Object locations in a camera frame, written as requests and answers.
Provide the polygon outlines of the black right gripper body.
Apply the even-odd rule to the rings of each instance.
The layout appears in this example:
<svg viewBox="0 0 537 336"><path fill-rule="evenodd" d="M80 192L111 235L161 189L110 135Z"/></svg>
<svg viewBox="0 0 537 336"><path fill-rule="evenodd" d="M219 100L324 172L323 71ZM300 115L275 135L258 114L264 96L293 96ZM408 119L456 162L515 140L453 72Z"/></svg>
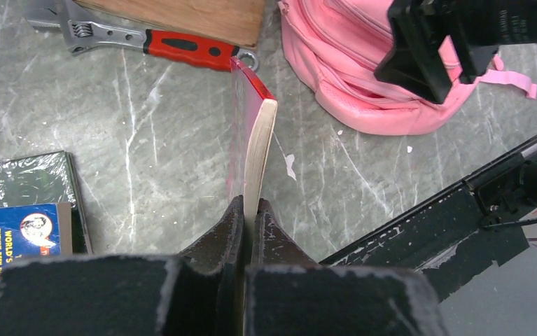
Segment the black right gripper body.
<svg viewBox="0 0 537 336"><path fill-rule="evenodd" d="M537 44L537 1L394 1L387 17L393 45L375 78L434 104L452 86L439 51L446 38L462 84L481 77L500 46Z"/></svg>

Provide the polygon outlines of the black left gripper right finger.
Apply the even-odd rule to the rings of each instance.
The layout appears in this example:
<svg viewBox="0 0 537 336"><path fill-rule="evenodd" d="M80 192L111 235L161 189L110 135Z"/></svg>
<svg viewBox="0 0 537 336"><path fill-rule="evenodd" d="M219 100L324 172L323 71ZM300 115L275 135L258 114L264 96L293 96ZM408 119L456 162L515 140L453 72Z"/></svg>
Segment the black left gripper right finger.
<svg viewBox="0 0 537 336"><path fill-rule="evenodd" d="M264 198L258 203L251 238L252 265L318 265L280 226L272 205Z"/></svg>

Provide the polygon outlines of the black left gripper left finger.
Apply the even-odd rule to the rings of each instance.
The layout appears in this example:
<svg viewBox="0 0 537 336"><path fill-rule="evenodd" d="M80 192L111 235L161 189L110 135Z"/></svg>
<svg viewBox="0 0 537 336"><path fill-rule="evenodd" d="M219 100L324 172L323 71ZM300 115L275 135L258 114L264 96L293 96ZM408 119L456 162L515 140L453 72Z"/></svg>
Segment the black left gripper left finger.
<svg viewBox="0 0 537 336"><path fill-rule="evenodd" d="M234 197L221 219L192 244L178 253L194 270L204 274L220 272L237 264L244 227L243 196Z"/></svg>

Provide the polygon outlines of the pink sticker book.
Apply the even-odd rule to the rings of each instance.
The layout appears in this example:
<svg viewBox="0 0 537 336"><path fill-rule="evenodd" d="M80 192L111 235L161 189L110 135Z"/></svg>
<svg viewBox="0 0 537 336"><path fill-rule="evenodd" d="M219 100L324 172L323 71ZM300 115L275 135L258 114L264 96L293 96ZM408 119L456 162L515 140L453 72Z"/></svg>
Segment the pink sticker book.
<svg viewBox="0 0 537 336"><path fill-rule="evenodd" d="M245 221L252 223L260 199L278 102L243 61L232 57L230 66L233 112L228 194L243 197Z"/></svg>

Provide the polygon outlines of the pink student backpack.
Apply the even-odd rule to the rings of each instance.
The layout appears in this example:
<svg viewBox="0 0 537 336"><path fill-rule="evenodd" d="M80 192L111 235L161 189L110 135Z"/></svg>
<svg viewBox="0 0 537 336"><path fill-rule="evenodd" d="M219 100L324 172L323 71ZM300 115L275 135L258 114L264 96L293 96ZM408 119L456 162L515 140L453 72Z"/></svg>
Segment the pink student backpack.
<svg viewBox="0 0 537 336"><path fill-rule="evenodd" d="M478 83L537 85L502 45L537 43L537 1L280 1L285 58L350 128L419 135L443 126Z"/></svg>

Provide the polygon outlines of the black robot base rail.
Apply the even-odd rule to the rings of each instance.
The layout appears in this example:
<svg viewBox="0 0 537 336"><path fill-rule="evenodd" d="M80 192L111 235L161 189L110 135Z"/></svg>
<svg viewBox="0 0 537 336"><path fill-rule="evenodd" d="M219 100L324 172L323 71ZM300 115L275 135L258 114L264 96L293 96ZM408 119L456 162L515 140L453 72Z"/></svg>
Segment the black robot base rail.
<svg viewBox="0 0 537 336"><path fill-rule="evenodd" d="M407 267L424 273L447 298L492 265L528 248L523 227L537 224L537 206L523 205L510 227L482 227L475 189L526 161L537 161L537 136L327 257L324 265Z"/></svg>

